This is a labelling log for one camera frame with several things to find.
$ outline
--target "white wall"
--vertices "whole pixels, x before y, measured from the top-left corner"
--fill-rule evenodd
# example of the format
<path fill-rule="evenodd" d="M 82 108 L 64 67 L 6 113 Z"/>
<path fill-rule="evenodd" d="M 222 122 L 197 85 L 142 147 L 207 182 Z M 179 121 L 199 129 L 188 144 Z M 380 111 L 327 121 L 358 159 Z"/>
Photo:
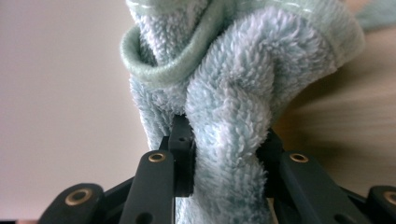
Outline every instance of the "white wall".
<path fill-rule="evenodd" d="M 147 139 L 119 55 L 124 1 L 0 2 L 0 220 L 134 176 Z"/>

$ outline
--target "folded cloth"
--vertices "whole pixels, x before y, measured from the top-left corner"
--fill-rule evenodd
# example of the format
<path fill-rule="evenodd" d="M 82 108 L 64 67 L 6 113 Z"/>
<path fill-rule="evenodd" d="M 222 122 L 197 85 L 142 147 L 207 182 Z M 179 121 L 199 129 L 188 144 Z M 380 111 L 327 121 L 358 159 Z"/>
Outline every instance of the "folded cloth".
<path fill-rule="evenodd" d="M 177 223 L 270 223 L 255 151 L 290 100 L 361 52 L 339 0 L 128 0 L 121 57 L 150 149 L 186 114 L 194 193 Z"/>

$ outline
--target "wooden surface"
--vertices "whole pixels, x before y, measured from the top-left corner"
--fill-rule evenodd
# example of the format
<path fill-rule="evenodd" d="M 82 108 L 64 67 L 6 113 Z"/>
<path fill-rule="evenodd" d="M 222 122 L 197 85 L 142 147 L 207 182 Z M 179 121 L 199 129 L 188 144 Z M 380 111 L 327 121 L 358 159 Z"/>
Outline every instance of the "wooden surface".
<path fill-rule="evenodd" d="M 365 2 L 346 1 L 352 11 Z M 396 26 L 367 33 L 365 51 L 305 89 L 275 130 L 342 187 L 396 186 Z"/>

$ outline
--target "metal ring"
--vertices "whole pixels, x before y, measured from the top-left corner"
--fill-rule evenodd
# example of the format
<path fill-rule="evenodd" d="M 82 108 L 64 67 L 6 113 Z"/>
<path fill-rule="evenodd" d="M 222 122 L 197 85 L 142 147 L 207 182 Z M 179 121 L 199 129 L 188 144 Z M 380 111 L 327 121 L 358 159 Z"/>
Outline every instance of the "metal ring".
<path fill-rule="evenodd" d="M 394 205 L 396 205 L 396 192 L 395 191 L 385 191 L 384 198 Z"/>
<path fill-rule="evenodd" d="M 297 162 L 308 162 L 309 161 L 309 159 L 305 155 L 300 154 L 300 153 L 292 153 L 292 154 L 290 154 L 290 158 L 292 161 L 297 161 Z"/>
<path fill-rule="evenodd" d="M 76 196 L 80 193 L 82 193 L 83 196 L 81 198 L 76 198 Z M 69 195 L 67 195 L 64 202 L 70 206 L 79 205 L 87 202 L 91 198 L 91 196 L 92 196 L 91 189 L 77 189 L 71 192 Z"/>
<path fill-rule="evenodd" d="M 165 158 L 166 158 L 165 154 L 158 152 L 158 153 L 149 155 L 148 160 L 151 162 L 160 162 L 160 161 L 164 161 Z"/>

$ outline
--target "fluffy towel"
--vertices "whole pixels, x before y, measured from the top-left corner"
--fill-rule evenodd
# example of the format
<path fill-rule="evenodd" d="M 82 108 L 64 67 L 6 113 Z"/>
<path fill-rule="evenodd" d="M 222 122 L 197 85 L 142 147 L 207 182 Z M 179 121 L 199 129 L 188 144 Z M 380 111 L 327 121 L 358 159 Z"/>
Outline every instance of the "fluffy towel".
<path fill-rule="evenodd" d="M 194 193 L 177 223 L 270 223 L 255 151 L 288 102 L 363 48 L 339 0 L 128 0 L 121 43 L 150 149 L 186 114 Z"/>

